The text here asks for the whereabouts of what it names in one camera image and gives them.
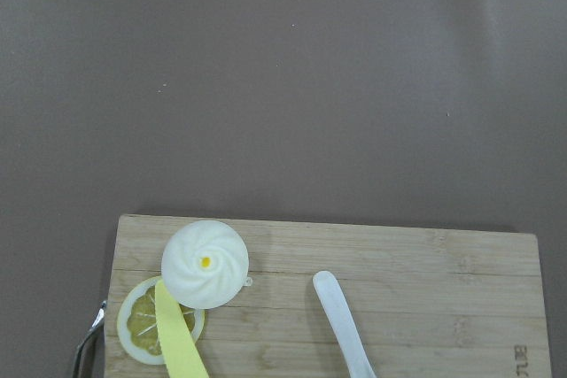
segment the utensil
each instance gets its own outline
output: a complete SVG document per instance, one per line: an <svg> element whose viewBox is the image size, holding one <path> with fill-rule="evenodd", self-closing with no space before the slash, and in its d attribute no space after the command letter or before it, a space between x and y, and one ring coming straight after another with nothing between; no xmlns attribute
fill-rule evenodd
<svg viewBox="0 0 567 378"><path fill-rule="evenodd" d="M92 322L92 325L87 331L87 335L82 339L81 343L77 346L77 350L74 353L73 375L72 375L73 378L79 378L80 376L82 351L85 345L87 344L87 341L90 340L93 336L96 336L105 324L105 310L106 310L106 300L104 300L100 304L97 317L95 318L94 322Z"/></svg>
<svg viewBox="0 0 567 378"><path fill-rule="evenodd" d="M377 378L362 347L353 315L337 278L331 272L321 271L313 277L313 285L343 352L351 378Z"/></svg>

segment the bamboo board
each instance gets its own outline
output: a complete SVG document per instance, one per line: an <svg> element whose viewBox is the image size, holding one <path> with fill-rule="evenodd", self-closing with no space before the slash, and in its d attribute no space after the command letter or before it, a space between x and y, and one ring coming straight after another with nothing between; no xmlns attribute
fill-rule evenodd
<svg viewBox="0 0 567 378"><path fill-rule="evenodd" d="M168 238L198 218L120 218L105 322L105 377L167 377L116 332L120 303L160 274ZM224 220L253 285L207 312L198 349L215 377L346 377L311 279L334 273L380 378L550 378L534 235Z"/></svg>

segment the white handle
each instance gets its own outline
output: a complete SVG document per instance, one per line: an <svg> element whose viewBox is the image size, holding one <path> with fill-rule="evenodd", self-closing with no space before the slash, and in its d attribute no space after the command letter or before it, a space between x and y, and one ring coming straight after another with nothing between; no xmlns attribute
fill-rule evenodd
<svg viewBox="0 0 567 378"><path fill-rule="evenodd" d="M331 272L321 271L313 277L313 284L337 337L351 377L377 378L366 357L361 338L354 325L353 315L337 278Z"/></svg>

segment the yellow handle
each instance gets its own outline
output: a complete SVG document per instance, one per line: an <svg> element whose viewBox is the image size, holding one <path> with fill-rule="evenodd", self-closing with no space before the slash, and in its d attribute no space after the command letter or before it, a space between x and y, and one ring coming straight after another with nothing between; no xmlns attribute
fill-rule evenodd
<svg viewBox="0 0 567 378"><path fill-rule="evenodd" d="M181 308L162 280L156 283L159 344L171 378L208 378Z"/></svg>

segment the table surface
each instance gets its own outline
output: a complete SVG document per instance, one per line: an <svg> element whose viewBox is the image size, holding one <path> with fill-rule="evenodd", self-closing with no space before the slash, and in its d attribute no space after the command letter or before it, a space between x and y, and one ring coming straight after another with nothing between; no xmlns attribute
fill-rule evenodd
<svg viewBox="0 0 567 378"><path fill-rule="evenodd" d="M534 233L567 376L564 0L0 9L6 375L70 374L142 213Z"/></svg>

